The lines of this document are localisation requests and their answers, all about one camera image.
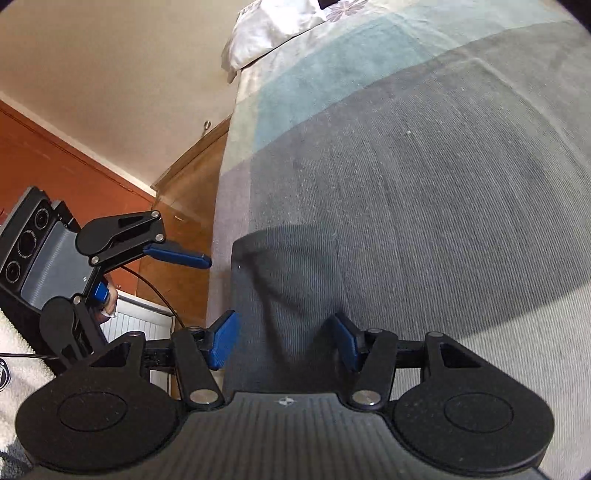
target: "orange wall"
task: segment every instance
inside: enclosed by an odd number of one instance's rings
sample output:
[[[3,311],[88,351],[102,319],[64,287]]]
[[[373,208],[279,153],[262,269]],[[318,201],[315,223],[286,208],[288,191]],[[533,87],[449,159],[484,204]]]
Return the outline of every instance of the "orange wall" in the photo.
[[[66,202],[81,225],[93,218],[150,210],[154,199],[0,102],[0,212],[30,185]],[[139,261],[130,265],[138,269]],[[113,272],[135,294],[137,279]]]

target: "white wall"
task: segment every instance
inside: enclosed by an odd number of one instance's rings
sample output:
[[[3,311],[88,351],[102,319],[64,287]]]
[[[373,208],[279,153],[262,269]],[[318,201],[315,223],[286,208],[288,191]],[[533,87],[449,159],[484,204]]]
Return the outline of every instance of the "white wall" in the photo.
[[[15,0],[0,13],[2,99],[150,185],[232,112],[220,54],[251,1]]]

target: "silver screw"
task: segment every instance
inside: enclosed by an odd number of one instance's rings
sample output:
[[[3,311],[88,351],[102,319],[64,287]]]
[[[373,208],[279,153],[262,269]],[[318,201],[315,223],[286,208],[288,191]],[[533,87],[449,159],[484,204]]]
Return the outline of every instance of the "silver screw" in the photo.
[[[353,401],[359,405],[371,406],[379,403],[382,396],[373,390],[357,390],[352,396]]]
[[[201,405],[209,405],[214,403],[219,398],[219,395],[214,392],[213,390],[209,390],[208,388],[202,388],[200,390],[195,390],[191,392],[189,395],[189,399],[192,402],[199,403]]]

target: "black cable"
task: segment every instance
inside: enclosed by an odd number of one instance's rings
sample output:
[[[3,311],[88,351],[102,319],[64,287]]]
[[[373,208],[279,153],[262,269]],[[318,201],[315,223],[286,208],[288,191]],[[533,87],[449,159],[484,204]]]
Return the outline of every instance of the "black cable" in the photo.
[[[181,326],[181,328],[185,328],[185,325],[183,323],[183,321],[181,320],[181,317],[178,316],[178,313],[174,310],[174,308],[172,308],[170,306],[170,303],[168,303],[166,301],[166,299],[162,296],[162,294],[158,291],[158,289],[156,287],[154,287],[148,280],[146,280],[144,277],[142,277],[139,273],[134,272],[133,270],[131,270],[130,268],[127,268],[126,266],[121,267],[123,268],[123,270],[125,270],[126,272],[131,273],[132,275],[135,275],[136,277],[138,277],[142,282],[144,282],[147,286],[149,286],[154,293],[160,297],[160,300],[162,300],[164,302],[164,304],[168,307],[168,309],[173,312],[174,317],[177,319],[179,325]]]
[[[0,357],[6,358],[40,358],[41,360],[59,360],[58,357],[52,355],[37,355],[36,353],[0,353]]]

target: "bed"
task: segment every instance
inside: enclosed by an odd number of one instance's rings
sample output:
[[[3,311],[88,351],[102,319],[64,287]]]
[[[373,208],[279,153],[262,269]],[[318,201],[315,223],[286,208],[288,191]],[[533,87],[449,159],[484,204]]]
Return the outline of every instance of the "bed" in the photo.
[[[337,388],[323,321],[338,310],[406,339],[439,330],[549,403],[542,469],[581,477],[589,33],[550,0],[326,12],[239,78],[208,306],[210,322],[242,315],[225,388]]]

